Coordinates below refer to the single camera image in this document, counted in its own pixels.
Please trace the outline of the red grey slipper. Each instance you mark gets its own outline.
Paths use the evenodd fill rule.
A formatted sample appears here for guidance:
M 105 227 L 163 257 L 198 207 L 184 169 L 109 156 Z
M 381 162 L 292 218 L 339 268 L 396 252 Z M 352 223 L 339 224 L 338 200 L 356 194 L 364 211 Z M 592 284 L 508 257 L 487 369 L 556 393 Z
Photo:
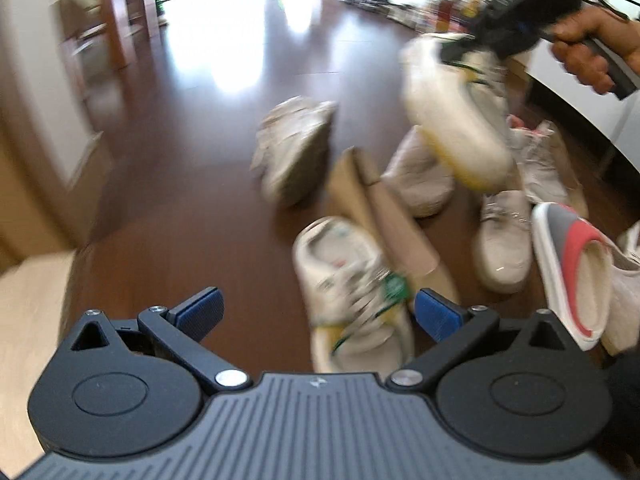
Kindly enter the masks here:
M 605 236 L 574 209 L 541 203 L 530 217 L 547 307 L 584 351 L 600 341 L 610 315 L 613 256 Z

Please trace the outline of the white pink sneaker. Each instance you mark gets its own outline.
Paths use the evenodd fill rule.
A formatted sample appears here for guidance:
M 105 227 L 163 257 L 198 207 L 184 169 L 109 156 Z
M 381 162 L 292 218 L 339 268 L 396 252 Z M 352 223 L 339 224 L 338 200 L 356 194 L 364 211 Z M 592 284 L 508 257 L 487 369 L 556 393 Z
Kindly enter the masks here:
M 533 204 L 564 204 L 587 218 L 588 206 L 584 191 L 556 125 L 544 120 L 531 129 L 520 118 L 510 115 L 508 126 L 527 198 Z

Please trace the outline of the white green sneaker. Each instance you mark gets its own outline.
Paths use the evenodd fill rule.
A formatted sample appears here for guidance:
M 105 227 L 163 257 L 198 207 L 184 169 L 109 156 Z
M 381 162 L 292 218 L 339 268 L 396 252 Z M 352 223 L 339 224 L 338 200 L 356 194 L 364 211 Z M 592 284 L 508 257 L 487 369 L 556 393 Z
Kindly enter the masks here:
M 402 98 L 438 160 L 468 188 L 493 193 L 515 165 L 506 66 L 470 40 L 455 32 L 411 39 L 399 55 Z
M 367 231 L 320 218 L 297 235 L 292 258 L 317 373 L 384 379 L 413 359 L 408 285 Z

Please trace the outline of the beige quilted slipper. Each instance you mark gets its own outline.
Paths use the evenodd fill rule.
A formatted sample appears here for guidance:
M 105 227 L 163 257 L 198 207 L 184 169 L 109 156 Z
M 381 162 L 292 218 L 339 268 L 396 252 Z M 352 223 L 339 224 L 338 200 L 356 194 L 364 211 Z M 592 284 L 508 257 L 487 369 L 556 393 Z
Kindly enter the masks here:
M 639 222 L 610 243 L 612 298 L 601 342 L 610 356 L 636 348 L 640 324 Z

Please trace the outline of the cream loafer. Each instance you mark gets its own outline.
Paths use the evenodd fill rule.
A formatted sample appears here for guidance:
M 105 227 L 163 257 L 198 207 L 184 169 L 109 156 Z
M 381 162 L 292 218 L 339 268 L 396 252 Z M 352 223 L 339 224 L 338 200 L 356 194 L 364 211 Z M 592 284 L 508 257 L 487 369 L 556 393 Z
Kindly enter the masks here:
M 530 205 L 522 191 L 483 197 L 474 263 L 489 290 L 514 294 L 523 288 L 532 265 L 532 237 Z

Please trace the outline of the beige fuzzy slipper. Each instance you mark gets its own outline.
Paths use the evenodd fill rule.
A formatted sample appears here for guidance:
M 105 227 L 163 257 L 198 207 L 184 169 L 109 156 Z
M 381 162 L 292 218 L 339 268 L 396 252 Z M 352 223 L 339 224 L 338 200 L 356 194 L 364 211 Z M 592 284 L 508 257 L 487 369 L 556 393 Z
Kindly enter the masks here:
M 438 214 L 454 192 L 454 175 L 426 144 L 418 126 L 401 140 L 381 179 L 414 218 Z

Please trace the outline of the beige pump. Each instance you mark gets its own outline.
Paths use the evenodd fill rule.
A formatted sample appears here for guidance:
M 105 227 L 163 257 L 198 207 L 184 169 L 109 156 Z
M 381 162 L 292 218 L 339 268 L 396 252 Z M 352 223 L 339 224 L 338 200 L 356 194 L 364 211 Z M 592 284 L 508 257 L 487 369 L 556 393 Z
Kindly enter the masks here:
M 460 301 L 446 264 L 361 148 L 348 148 L 337 159 L 329 175 L 328 200 L 331 214 L 374 238 L 390 268 L 407 281 L 410 297 L 430 288 L 455 304 Z

